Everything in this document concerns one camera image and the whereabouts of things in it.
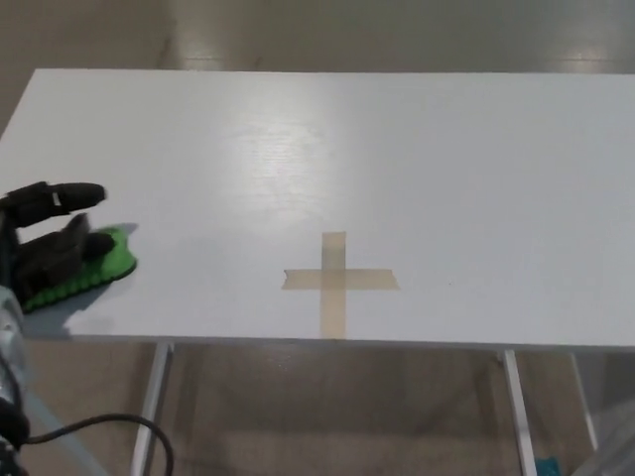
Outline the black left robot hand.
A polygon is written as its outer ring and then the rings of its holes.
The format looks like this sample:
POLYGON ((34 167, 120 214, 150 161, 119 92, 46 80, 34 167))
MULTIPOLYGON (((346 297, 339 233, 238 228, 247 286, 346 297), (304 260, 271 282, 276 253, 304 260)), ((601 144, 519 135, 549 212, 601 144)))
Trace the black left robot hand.
POLYGON ((1 198, 1 223, 8 226, 9 288, 19 303, 77 276, 85 264, 114 249, 114 239, 92 231, 84 212, 105 199, 106 189, 100 184, 45 181, 10 191, 1 198), (63 215, 71 220, 61 230, 24 243, 17 238, 19 228, 63 215))

